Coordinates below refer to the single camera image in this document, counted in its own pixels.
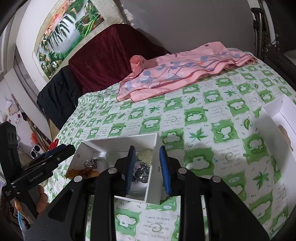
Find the person's left hand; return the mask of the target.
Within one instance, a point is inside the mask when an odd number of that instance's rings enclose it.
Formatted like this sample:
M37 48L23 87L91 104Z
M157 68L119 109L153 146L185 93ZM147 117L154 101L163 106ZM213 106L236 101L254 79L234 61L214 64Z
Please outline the person's left hand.
M38 214L40 214L46 209L49 203L48 203L48 196L44 192L44 187L42 185L38 185L38 191L39 191L39 200L36 204L36 211ZM25 217L26 220L29 220L27 214L24 212L22 208L22 205L17 199L15 199L15 208L18 212L22 214L22 216Z

